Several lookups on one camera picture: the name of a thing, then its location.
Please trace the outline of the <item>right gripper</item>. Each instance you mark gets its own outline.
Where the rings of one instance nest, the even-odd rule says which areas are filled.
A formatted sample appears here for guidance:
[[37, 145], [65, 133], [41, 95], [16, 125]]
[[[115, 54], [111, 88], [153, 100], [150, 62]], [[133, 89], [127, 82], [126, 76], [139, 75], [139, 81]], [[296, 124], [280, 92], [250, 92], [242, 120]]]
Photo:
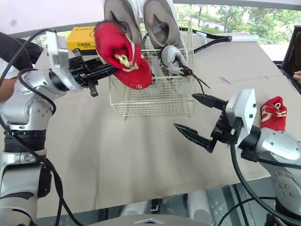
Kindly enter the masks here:
[[196, 130], [187, 126], [174, 123], [174, 127], [189, 141], [201, 146], [202, 148], [206, 149], [209, 153], [213, 152], [216, 145], [216, 141], [220, 141], [226, 144], [237, 144], [238, 138], [241, 133], [241, 129], [243, 127], [243, 121], [239, 117], [234, 117], [234, 123], [233, 125], [230, 125], [230, 121], [226, 115], [225, 110], [228, 101], [221, 100], [212, 95], [201, 93], [193, 94], [192, 96], [198, 102], [209, 108], [216, 108], [222, 110], [222, 113], [211, 133], [212, 140], [200, 136]]

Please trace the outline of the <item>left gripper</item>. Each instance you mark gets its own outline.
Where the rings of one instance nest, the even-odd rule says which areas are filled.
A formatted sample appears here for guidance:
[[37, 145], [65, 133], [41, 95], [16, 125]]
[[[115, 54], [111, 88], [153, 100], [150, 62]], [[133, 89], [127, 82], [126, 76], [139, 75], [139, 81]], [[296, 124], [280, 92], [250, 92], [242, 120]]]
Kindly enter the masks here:
[[105, 64], [99, 69], [100, 60], [94, 58], [84, 61], [79, 48], [74, 49], [73, 53], [75, 57], [69, 59], [69, 72], [80, 86], [89, 88], [92, 97], [98, 96], [96, 85], [99, 84], [99, 78], [106, 78], [115, 74], [118, 72], [118, 68]]

